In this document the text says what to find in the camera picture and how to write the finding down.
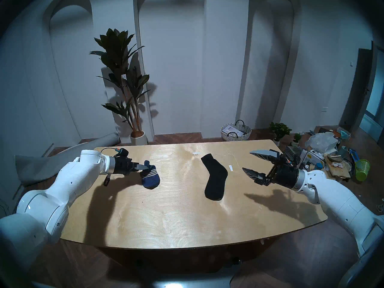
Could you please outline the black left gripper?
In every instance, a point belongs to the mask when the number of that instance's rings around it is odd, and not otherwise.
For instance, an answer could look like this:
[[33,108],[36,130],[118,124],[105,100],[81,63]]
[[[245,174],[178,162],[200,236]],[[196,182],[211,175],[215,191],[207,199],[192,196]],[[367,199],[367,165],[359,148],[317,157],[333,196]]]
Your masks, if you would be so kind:
[[129,175],[131,172],[138,172],[150,169],[149,164],[139,164],[133,162],[131,158],[126,156],[115,156],[114,173]]

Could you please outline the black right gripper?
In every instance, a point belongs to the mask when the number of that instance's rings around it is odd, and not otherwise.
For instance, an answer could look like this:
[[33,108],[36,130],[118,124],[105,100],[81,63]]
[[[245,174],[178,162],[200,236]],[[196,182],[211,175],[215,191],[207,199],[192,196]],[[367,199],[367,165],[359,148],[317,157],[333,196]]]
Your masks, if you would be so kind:
[[299,169],[293,165],[286,155],[280,155],[275,150],[254,150],[250,154],[274,164],[266,175],[252,169],[242,168],[246,175],[258,185],[268,186],[270,183],[278,184],[286,188],[294,188],[299,179]]

